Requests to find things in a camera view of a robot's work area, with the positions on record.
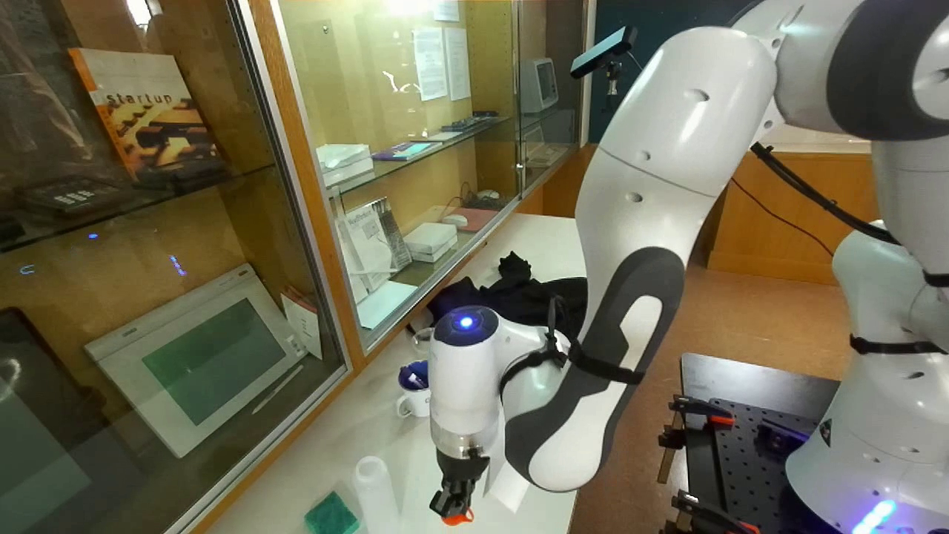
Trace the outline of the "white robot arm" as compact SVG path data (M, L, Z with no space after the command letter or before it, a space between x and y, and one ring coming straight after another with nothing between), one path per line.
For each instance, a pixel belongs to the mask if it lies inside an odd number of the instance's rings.
M834 251L854 364L793 493L839 534L949 534L949 0L757 0L667 38L588 165L579 331L461 305L433 325L430 437L441 521L471 493L588 484L683 300L695 239L777 124L868 141L879 220Z

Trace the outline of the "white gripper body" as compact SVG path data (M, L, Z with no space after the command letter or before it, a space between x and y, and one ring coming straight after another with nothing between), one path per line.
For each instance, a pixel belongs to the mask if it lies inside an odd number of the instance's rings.
M489 465L489 454L471 443L436 446L436 463L444 484L477 484Z

